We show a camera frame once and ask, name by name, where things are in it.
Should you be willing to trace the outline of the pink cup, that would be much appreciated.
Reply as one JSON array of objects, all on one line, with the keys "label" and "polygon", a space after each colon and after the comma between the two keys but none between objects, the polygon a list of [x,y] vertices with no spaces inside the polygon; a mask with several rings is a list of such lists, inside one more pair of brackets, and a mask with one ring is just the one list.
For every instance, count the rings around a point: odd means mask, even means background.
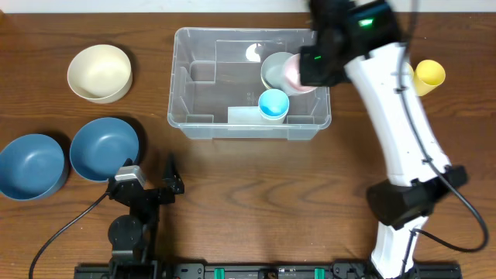
[{"label": "pink cup", "polygon": [[300,55],[289,57],[282,67],[281,88],[288,96],[302,95],[314,91],[316,87],[304,86],[300,81]]}]

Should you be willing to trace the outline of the grey small bowl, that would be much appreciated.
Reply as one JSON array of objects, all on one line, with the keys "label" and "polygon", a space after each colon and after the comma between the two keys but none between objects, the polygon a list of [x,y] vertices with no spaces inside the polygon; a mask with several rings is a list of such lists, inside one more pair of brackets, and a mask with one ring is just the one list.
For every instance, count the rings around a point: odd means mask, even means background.
[{"label": "grey small bowl", "polygon": [[292,53],[278,52],[267,57],[260,69],[261,81],[266,89],[281,89],[283,66]]}]

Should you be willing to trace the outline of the light blue cup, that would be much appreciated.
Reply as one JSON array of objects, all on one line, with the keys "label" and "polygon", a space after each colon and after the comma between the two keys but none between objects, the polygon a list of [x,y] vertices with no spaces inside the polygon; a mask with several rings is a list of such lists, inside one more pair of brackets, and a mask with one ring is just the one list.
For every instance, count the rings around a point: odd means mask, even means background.
[{"label": "light blue cup", "polygon": [[261,94],[258,100],[260,111],[272,116],[288,113],[289,97],[279,89],[269,89]]}]

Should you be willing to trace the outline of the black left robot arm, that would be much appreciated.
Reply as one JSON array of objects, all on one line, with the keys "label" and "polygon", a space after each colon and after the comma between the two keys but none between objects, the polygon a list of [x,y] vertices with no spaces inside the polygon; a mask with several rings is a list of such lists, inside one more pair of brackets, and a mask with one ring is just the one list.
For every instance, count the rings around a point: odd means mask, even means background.
[{"label": "black left robot arm", "polygon": [[119,216],[108,229],[111,278],[163,278],[170,273],[167,265],[155,257],[155,246],[160,206],[173,204],[176,195],[184,194],[184,182],[172,154],[167,158],[162,182],[163,187],[145,189],[145,175],[130,159],[109,178],[108,197],[129,208],[129,214]]}]

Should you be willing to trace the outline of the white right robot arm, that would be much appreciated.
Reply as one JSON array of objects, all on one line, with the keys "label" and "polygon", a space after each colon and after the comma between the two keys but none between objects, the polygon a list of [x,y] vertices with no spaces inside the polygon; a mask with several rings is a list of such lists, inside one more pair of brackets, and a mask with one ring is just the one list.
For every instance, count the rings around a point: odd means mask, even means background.
[{"label": "white right robot arm", "polygon": [[467,172],[439,146],[409,76],[408,37],[390,5],[373,1],[312,1],[316,41],[301,49],[300,82],[354,85],[383,150],[387,179],[367,190],[379,222],[367,278],[457,278],[456,265],[415,264],[423,225],[437,202],[457,193]]}]

